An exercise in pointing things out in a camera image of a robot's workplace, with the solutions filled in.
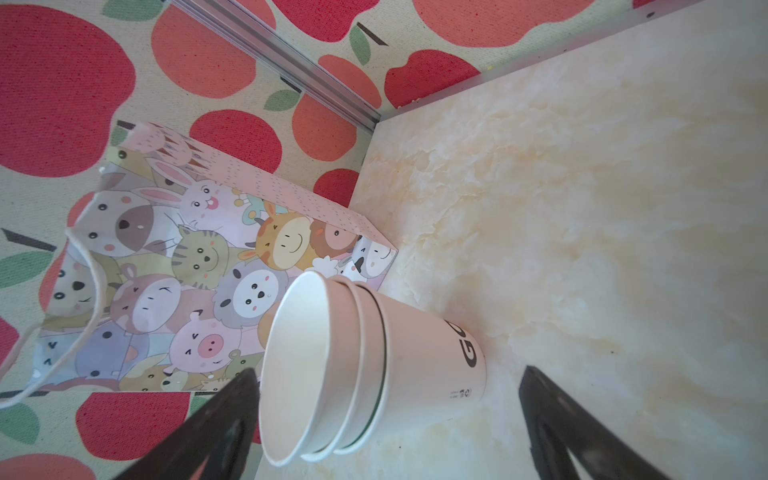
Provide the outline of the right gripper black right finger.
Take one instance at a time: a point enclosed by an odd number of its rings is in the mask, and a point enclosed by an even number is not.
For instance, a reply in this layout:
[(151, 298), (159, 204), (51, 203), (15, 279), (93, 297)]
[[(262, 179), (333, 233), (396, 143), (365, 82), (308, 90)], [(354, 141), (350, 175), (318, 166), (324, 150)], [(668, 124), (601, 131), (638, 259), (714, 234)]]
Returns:
[(519, 399), (531, 456), (541, 479), (577, 479), (575, 463), (592, 479), (667, 477), (540, 369), (525, 368)]

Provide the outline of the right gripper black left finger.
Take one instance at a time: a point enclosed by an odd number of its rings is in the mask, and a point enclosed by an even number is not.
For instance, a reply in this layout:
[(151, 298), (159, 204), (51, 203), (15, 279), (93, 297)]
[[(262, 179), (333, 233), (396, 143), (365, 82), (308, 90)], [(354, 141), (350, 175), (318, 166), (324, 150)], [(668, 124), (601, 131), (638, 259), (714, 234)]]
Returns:
[(239, 479), (258, 424), (259, 382), (248, 368), (120, 479)]

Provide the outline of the stack of white paper cups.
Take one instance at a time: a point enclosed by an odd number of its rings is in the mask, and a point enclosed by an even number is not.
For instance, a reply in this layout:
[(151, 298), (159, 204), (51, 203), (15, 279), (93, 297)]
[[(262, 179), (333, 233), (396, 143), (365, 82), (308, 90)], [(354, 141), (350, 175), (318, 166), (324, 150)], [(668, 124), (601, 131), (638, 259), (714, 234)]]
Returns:
[(276, 467), (356, 452), (370, 441), (475, 407), (485, 356), (463, 327), (342, 276), (300, 275), (274, 318), (259, 429)]

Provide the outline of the cartoon animal paper gift bag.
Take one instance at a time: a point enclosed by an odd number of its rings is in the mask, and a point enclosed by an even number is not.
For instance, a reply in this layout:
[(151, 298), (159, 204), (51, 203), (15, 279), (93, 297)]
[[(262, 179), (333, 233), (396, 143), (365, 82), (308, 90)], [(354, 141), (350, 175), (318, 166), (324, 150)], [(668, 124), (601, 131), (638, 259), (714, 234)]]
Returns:
[(364, 216), (187, 135), (120, 123), (96, 190), (73, 209), (62, 249), (7, 232), (25, 251), (1, 281), (43, 277), (27, 386), (217, 390), (265, 350), (290, 285), (305, 272), (379, 286), (397, 251)]

